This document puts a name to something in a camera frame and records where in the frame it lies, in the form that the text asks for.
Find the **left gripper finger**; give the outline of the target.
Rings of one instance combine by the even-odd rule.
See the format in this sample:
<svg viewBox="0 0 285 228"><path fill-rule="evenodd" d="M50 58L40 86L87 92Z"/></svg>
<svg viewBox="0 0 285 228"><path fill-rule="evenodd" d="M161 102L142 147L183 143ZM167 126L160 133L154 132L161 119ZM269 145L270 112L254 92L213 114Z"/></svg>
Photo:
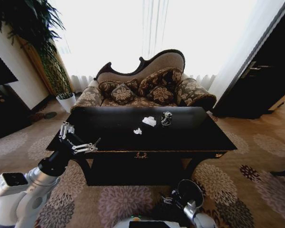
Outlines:
<svg viewBox="0 0 285 228"><path fill-rule="evenodd" d="M71 125L69 122L63 122L60 131L59 131L59 138L60 139L66 139L66 136L68 133L75 133L75 128L73 125Z"/></svg>
<svg viewBox="0 0 285 228"><path fill-rule="evenodd" d="M74 154L77 153L86 153L86 152L96 152L98 151L97 144L101 141L101 138L98 138L95 143L85 143L82 145L74 145L72 151Z"/></svg>

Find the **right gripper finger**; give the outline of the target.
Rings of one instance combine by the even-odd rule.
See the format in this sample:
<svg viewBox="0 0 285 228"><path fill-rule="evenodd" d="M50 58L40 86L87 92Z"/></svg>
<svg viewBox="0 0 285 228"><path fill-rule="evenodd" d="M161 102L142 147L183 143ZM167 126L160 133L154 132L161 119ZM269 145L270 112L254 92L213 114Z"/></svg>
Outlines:
<svg viewBox="0 0 285 228"><path fill-rule="evenodd" d="M171 198L171 197L165 197L163 195L161 198L162 198L163 203L165 203L165 204L169 204L169 205L174 204L173 198Z"/></svg>

